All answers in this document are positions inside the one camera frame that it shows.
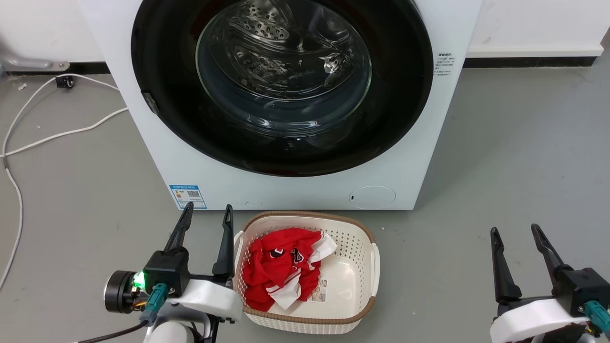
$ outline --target laundry basket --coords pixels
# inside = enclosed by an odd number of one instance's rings
[[[333,255],[322,260],[316,299],[296,301],[286,310],[277,304],[269,312],[250,308],[243,300],[247,287],[243,266],[250,259],[250,244],[272,231],[293,227],[324,231],[338,245]],[[243,311],[259,325],[298,333],[342,334],[353,330],[375,303],[379,250],[371,232],[356,220],[314,212],[263,212],[235,235],[234,243],[233,288],[242,296]]]

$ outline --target metal bracket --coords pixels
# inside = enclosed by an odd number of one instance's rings
[[[8,72],[65,71],[70,67],[70,63],[66,61],[54,62],[17,56],[3,42],[0,42],[0,64]]]

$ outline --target white fabric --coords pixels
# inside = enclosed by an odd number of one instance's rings
[[[320,240],[311,246],[314,249],[314,252],[307,260],[309,270],[314,269],[311,265],[312,263],[322,261],[323,258],[332,255],[337,249],[337,243],[335,243],[330,236],[325,235],[324,233],[321,233],[321,235],[322,237]],[[280,288],[279,286],[269,287],[267,288],[267,293],[269,293],[269,296],[275,300],[279,307],[288,309],[301,296],[300,278],[301,269],[295,268],[295,272],[286,278],[283,288]]]

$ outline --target white baseboard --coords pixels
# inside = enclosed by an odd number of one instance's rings
[[[531,49],[531,48],[485,48],[470,47],[466,58],[496,58],[496,57],[597,57],[604,51],[601,45],[566,47],[562,49]]]

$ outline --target white wall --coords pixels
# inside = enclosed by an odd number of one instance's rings
[[[484,0],[468,56],[598,56],[609,26],[610,0]],[[0,35],[24,57],[104,60],[77,0],[0,0]]]

